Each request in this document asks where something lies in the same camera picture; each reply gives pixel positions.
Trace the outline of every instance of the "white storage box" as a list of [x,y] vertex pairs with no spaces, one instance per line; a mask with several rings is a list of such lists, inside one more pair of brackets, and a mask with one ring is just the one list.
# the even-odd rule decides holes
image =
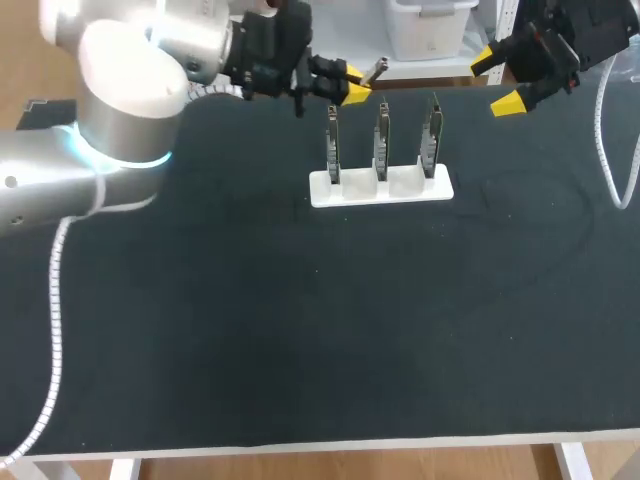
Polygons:
[[397,60],[455,57],[479,0],[384,0]]

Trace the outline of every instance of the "silver robot arm segment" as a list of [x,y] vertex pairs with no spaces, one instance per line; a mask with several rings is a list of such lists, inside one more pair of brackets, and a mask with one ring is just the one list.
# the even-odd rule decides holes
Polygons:
[[84,32],[78,121],[0,132],[0,236],[67,216],[150,203],[188,90],[180,65],[121,22]]

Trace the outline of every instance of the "white shelf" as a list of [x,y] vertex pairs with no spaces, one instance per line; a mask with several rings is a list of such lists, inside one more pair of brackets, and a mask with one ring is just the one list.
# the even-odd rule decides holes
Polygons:
[[384,5],[380,0],[325,2],[311,2],[313,53],[326,58],[343,58],[361,71],[367,71],[380,57],[389,57],[389,70],[381,80],[470,76],[471,63],[488,42],[475,12],[472,12],[458,56],[399,62],[393,59]]

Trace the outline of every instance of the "white stand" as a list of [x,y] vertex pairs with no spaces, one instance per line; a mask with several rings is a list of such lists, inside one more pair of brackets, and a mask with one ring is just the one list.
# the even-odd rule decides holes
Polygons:
[[453,186],[446,165],[425,178],[420,157],[416,165],[389,167],[387,181],[378,182],[375,168],[340,170],[340,185],[332,185],[326,170],[309,175],[311,205],[316,208],[384,203],[451,200]]
[[556,443],[553,447],[562,480],[593,480],[589,461],[581,443]]

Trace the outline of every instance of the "wooden floor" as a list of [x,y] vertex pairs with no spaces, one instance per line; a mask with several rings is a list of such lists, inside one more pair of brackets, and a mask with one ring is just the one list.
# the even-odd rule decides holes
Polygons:
[[[0,128],[3,129],[15,126],[27,99],[70,98],[76,92],[74,62],[41,40],[36,10],[37,0],[0,0]],[[587,445],[594,478],[610,479],[638,447],[640,443],[633,442]],[[76,462],[74,467],[85,480],[109,478],[109,462]],[[0,472],[0,480],[8,478],[11,477],[6,472]],[[141,479],[182,478],[556,480],[560,479],[560,473],[550,446],[249,455],[143,463]]]

